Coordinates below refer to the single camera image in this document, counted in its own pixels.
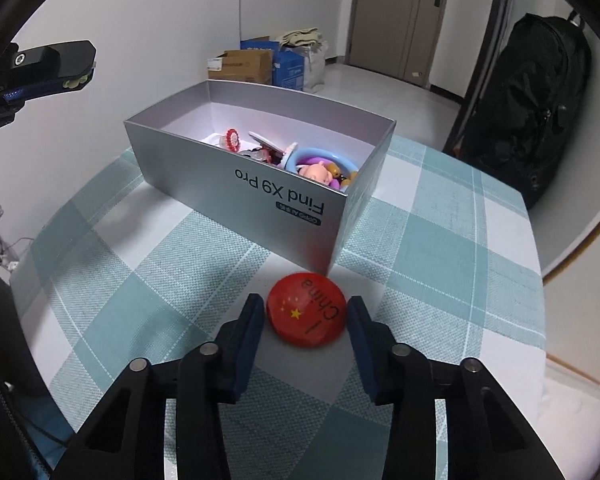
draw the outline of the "round red button pin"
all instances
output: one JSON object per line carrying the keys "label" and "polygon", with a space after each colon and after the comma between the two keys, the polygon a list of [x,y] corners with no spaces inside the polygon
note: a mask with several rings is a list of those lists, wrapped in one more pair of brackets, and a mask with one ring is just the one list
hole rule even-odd
{"label": "round red button pin", "polygon": [[344,330],[347,303],[338,286],[313,272],[297,272],[277,282],[267,298],[276,333],[298,346],[319,346]]}

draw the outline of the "brown cardboard box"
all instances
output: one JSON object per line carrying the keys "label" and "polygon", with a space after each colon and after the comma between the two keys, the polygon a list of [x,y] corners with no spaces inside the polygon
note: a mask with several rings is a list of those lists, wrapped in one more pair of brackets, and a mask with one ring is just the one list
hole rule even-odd
{"label": "brown cardboard box", "polygon": [[206,62],[209,79],[271,84],[270,50],[227,50]]}

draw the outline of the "checkered tablecloth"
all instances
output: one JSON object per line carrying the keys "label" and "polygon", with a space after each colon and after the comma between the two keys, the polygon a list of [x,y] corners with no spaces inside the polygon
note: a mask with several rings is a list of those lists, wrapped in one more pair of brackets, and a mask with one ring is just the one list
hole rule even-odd
{"label": "checkered tablecloth", "polygon": [[[77,430],[138,356],[182,357],[291,262],[144,182],[127,150],[33,242],[11,286],[43,378]],[[479,357],[531,423],[544,374],[538,255],[519,193],[394,137],[330,278],[429,358]],[[446,478],[437,406],[438,478]],[[246,393],[221,409],[235,479],[379,479],[391,413],[363,393],[349,337],[300,349],[265,326]],[[174,404],[165,466],[173,475]]]}

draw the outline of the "blue ring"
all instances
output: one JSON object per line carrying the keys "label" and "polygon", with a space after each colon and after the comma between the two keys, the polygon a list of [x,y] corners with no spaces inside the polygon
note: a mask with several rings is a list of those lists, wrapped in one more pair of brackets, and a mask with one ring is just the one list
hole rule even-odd
{"label": "blue ring", "polygon": [[285,164],[285,170],[290,171],[291,173],[298,173],[296,170],[296,166],[298,165],[298,160],[302,160],[304,158],[310,158],[312,156],[321,156],[322,158],[328,158],[335,162],[341,170],[344,170],[348,173],[347,176],[351,176],[353,171],[357,171],[358,167],[351,162],[350,160],[344,158],[343,156],[336,155],[335,153],[328,152],[327,150],[322,150],[320,148],[298,148],[296,149],[288,158]]}

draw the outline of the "white label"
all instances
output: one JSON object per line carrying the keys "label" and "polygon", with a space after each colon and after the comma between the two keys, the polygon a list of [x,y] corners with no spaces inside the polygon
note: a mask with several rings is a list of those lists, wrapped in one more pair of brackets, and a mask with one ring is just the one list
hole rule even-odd
{"label": "white label", "polygon": [[214,57],[206,60],[206,69],[211,72],[220,72],[222,70],[222,58]]}

